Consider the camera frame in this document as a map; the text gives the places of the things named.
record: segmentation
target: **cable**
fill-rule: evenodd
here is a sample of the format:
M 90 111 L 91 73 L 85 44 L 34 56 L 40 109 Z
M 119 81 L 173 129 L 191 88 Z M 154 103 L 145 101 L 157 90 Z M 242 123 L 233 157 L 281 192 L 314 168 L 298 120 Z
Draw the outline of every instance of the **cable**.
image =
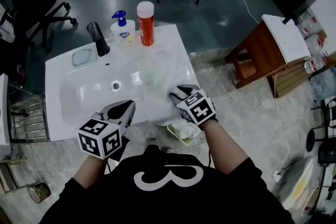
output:
M 20 81 L 20 83 L 19 83 L 20 86 L 22 86 L 21 84 L 22 84 L 22 82 L 23 82 L 24 77 L 25 77 L 25 76 L 22 76 L 22 78 L 21 78 L 21 81 Z M 13 93 L 16 93 L 18 90 L 19 90 L 19 89 L 15 90 L 15 91 L 13 91 L 13 92 L 11 92 L 11 93 L 9 93 L 8 95 L 11 95 L 11 94 L 13 94 Z
M 306 152 L 306 144 L 305 144 L 305 147 L 304 147 L 304 149 L 303 149 L 303 155 L 302 155 L 302 158 L 304 158 L 304 154 L 305 154 L 305 152 Z
M 247 12 L 249 13 L 249 15 L 253 18 L 253 20 L 256 21 L 257 24 L 259 24 L 259 22 L 253 17 L 253 15 L 251 14 L 250 10 L 248 9 L 248 6 L 247 6 L 245 0 L 242 0 L 242 1 L 244 2 L 245 6 L 246 6 L 246 8 L 247 8 Z
M 288 170 L 288 169 L 291 169 L 292 167 L 293 167 L 293 164 L 290 164 L 290 165 L 288 165 L 286 168 L 281 168 L 281 169 L 280 169 L 280 172 L 278 172 L 278 175 L 281 174 L 281 171 L 286 171 L 286 170 Z
M 210 165 L 211 165 L 211 152 L 209 150 L 209 165 L 208 165 L 208 167 L 210 167 Z
M 275 79 L 274 79 L 274 104 L 275 104 L 275 109 L 277 111 L 278 120 L 279 120 L 279 122 L 281 124 L 281 127 L 282 127 L 282 135 L 283 135 L 283 138 L 285 139 L 285 144 L 286 144 L 286 147 L 287 147 L 287 153 L 288 154 L 292 154 L 289 151 L 289 144 L 287 143 L 287 139 L 286 139 L 286 135 L 285 135 L 285 128 L 284 128 L 284 125 L 282 124 L 282 121 L 281 121 L 281 119 L 279 117 L 279 113 L 278 113 L 277 99 L 276 99 L 276 90 L 275 90 L 275 84 L 277 82 L 277 77 L 278 77 L 278 74 L 276 73 Z

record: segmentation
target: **white box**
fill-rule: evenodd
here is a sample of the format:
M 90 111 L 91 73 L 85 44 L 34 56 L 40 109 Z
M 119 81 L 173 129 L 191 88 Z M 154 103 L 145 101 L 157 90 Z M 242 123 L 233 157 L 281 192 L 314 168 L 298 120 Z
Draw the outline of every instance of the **white box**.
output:
M 198 90 L 189 98 L 177 105 L 182 116 L 187 121 L 200 125 L 216 114 L 212 101 L 203 89 Z
M 100 159 L 106 159 L 122 147 L 120 126 L 109 121 L 90 119 L 77 129 L 80 148 Z

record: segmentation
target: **white bottle cap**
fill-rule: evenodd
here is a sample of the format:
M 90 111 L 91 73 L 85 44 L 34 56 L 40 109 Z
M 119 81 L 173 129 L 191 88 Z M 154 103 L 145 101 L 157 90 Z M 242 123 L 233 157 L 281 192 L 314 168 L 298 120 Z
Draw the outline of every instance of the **white bottle cap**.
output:
M 136 7 L 138 17 L 147 19 L 154 15 L 154 4 L 149 1 L 140 2 Z

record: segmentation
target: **white sink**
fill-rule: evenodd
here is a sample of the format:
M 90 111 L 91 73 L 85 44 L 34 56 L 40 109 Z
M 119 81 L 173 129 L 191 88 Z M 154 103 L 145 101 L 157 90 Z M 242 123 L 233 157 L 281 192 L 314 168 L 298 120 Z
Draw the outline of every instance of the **white sink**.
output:
M 140 109 L 141 82 L 133 81 L 138 74 L 135 66 L 129 62 L 123 66 L 106 64 L 98 59 L 97 64 L 70 72 L 61 80 L 59 105 L 66 123 L 76 124 L 82 115 L 91 116 L 93 110 L 99 112 L 107 104 L 121 100 L 134 100 Z
M 50 140 L 76 137 L 79 122 L 100 112 L 106 105 L 123 100 L 135 101 L 137 109 L 132 124 L 147 121 L 139 66 L 145 66 L 150 55 L 167 46 L 171 46 L 171 51 L 179 56 L 182 72 L 185 73 L 182 74 L 184 83 L 198 84 L 176 25 L 156 27 L 155 42 L 149 47 L 140 44 L 138 31 L 136 38 L 139 43 L 132 47 L 118 47 L 113 38 L 108 38 L 106 41 L 110 52 L 107 55 L 77 67 L 72 65 L 72 55 L 84 49 L 93 49 L 97 53 L 95 43 L 46 61 Z

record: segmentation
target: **plastic bag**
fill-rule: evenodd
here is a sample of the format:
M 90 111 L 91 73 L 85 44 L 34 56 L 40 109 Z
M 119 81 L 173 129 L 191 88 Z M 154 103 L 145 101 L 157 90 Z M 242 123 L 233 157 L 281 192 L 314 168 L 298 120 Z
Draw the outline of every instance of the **plastic bag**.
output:
M 310 79 L 316 101 L 336 95 L 336 68 L 333 67 Z

